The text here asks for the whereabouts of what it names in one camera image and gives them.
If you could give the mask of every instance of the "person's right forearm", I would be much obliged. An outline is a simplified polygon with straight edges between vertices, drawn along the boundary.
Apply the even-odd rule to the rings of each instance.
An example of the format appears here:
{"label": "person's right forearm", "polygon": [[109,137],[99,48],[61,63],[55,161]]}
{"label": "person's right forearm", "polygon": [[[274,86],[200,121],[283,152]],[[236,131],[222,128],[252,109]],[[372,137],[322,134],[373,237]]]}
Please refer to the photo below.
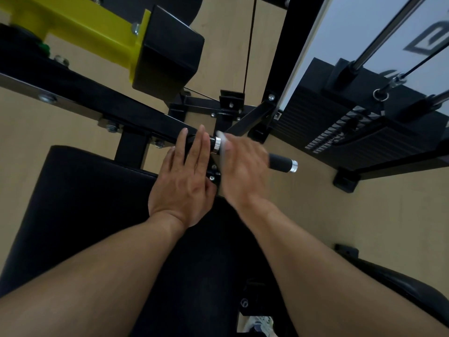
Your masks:
{"label": "person's right forearm", "polygon": [[266,199],[238,210],[263,250],[300,336],[447,336],[447,329],[368,277]]}

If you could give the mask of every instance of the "wooden floor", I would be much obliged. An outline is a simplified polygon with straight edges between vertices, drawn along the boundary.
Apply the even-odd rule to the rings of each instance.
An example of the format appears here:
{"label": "wooden floor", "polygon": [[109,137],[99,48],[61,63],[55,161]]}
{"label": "wooden floor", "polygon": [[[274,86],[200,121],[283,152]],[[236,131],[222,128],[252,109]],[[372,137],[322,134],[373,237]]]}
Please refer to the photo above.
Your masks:
{"label": "wooden floor", "polygon": [[[253,0],[204,0],[192,28],[206,43],[188,86],[218,97],[242,91]],[[276,49],[285,11],[257,2],[246,103],[257,105]],[[1,22],[8,22],[0,14]],[[58,38],[52,54],[70,68],[166,112],[165,104],[131,88],[127,71]],[[189,114],[188,124],[213,129],[214,119]],[[0,89],[0,268],[19,228],[52,145],[69,145],[113,158],[119,134],[57,107]],[[272,200],[299,225],[331,246],[346,243],[362,258],[429,283],[449,296],[449,168],[362,181],[353,194],[332,186],[335,171],[270,136],[265,144],[298,160],[296,174],[273,172]],[[145,169],[158,172],[165,149],[151,146]]]}

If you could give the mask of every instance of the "handle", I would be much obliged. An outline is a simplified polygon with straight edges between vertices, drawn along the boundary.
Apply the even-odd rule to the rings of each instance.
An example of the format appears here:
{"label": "handle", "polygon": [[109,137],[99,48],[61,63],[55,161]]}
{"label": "handle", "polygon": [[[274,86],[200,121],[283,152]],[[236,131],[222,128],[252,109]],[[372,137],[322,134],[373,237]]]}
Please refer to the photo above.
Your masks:
{"label": "handle", "polygon": [[269,154],[269,167],[280,172],[296,172],[298,162],[284,156]]}

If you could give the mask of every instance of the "yellow frame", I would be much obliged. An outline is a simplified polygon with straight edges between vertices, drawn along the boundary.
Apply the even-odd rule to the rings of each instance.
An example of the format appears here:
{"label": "yellow frame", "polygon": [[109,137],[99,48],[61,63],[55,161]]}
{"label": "yellow frame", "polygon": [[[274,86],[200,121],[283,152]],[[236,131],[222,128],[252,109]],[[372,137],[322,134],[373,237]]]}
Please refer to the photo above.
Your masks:
{"label": "yellow frame", "polygon": [[131,23],[91,0],[0,0],[11,14],[10,25],[30,31],[42,41],[48,33],[80,46],[130,71],[139,58],[151,12],[145,10],[138,35]]}

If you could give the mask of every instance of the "person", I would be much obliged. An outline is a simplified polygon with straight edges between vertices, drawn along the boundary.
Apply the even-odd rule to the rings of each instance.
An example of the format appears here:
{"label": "person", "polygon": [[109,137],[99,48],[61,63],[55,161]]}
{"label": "person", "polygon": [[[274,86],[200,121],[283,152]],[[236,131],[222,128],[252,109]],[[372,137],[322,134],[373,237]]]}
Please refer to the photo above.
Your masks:
{"label": "person", "polygon": [[[162,163],[148,199],[149,219],[0,299],[0,335],[130,333],[165,259],[216,195],[206,178],[209,135],[201,126],[185,158],[186,136],[184,129]],[[449,336],[443,324],[289,220],[268,199],[265,149],[245,137],[227,139],[224,196],[264,252],[299,336]]]}

